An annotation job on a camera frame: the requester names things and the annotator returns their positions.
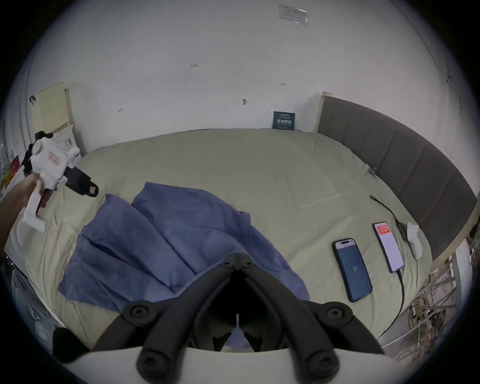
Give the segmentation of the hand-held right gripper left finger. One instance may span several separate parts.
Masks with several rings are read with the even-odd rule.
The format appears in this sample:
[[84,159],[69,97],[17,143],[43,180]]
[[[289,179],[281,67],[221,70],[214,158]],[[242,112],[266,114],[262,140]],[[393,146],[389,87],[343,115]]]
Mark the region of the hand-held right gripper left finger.
[[136,371],[145,381],[175,381],[195,318],[230,283],[240,255],[228,255],[179,296],[130,302],[101,334],[92,352],[141,346]]

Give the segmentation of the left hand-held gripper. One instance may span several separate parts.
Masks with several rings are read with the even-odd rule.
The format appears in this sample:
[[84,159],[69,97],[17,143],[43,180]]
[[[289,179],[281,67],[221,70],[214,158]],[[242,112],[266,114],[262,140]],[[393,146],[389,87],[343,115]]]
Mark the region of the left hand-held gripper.
[[66,187],[79,195],[97,197],[99,194],[99,188],[91,178],[74,167],[81,158],[80,149],[73,142],[58,146],[52,138],[53,133],[37,132],[22,162],[25,175],[38,174],[42,184],[34,188],[22,218],[35,230],[46,228],[45,221],[38,217],[45,190],[55,191],[60,182],[66,182]]

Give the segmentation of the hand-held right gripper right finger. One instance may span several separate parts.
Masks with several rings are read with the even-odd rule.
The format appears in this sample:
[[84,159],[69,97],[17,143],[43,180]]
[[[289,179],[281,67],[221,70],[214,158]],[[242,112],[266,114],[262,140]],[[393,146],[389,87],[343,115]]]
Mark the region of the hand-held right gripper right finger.
[[341,367],[335,349],[384,356],[375,337],[347,304],[301,300],[248,255],[239,256],[239,272],[279,320],[279,341],[275,346],[286,339],[301,383],[332,381]]

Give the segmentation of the person's left hand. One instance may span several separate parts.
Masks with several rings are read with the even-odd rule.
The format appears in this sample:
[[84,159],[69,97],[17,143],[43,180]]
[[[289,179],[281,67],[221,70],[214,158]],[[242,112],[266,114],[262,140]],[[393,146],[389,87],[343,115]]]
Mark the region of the person's left hand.
[[35,190],[37,190],[40,195],[40,200],[42,201],[45,195],[43,180],[40,177],[40,174],[32,172],[18,183],[11,192],[15,195],[16,201],[20,207],[23,208],[27,206],[30,196]]

